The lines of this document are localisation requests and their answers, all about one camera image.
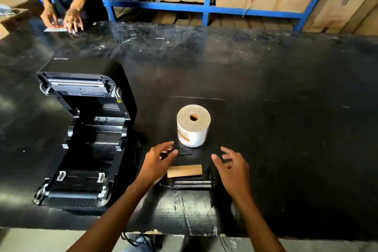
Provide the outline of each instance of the label printer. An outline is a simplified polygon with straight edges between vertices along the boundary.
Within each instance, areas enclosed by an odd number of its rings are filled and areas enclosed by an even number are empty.
[[[37,77],[73,116],[67,140],[33,202],[64,210],[102,210],[134,181],[140,145],[134,96],[122,66],[104,58],[58,58]]]

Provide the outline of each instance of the floor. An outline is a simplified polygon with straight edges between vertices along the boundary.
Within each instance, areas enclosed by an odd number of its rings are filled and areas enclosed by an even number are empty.
[[[84,231],[59,231],[40,229],[3,229],[0,230],[0,252],[64,252]],[[376,242],[347,242],[322,240],[280,240],[287,252],[378,252]],[[167,235],[161,252],[179,252],[182,236]],[[202,237],[201,246],[207,252],[253,251],[248,238]],[[113,252],[121,252],[130,245],[118,240]]]

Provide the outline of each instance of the black tabletop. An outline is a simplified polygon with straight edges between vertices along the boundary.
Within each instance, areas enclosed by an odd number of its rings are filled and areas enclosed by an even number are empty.
[[[205,144],[176,164],[202,164],[224,145],[250,166],[253,196],[281,237],[378,239],[378,41],[357,36],[104,22],[43,33],[31,20],[0,41],[0,227],[88,229],[98,218],[32,203],[71,116],[38,88],[54,54],[113,58],[129,79],[145,152],[177,140],[188,104],[211,114]],[[154,187],[130,232],[245,235],[226,197]]]

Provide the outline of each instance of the white label roll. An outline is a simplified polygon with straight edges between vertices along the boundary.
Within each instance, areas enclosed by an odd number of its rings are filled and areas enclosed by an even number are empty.
[[[206,140],[211,117],[198,105],[184,106],[177,113],[177,133],[180,142],[189,148],[196,148]]]

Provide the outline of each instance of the blue metal shelf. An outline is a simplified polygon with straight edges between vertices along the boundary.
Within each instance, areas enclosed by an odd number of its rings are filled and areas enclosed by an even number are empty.
[[[131,1],[131,0],[102,0],[111,21],[116,21],[116,16],[113,7],[133,7],[144,9],[157,9],[157,10],[172,10],[172,11],[187,11],[187,12],[201,12],[203,13],[202,25],[207,26],[209,20],[209,13],[223,13],[234,15],[250,15],[250,16],[266,16],[266,17],[279,17],[279,18],[296,18],[299,22],[294,27],[294,31],[300,31],[305,25],[306,20],[311,14],[314,6],[318,0],[311,0],[304,13],[295,12],[281,12],[281,11],[265,11],[265,10],[244,10],[242,8],[225,8],[210,5],[210,0],[205,0],[203,5],[199,4],[186,4],[186,3],[171,3],[160,1]]]

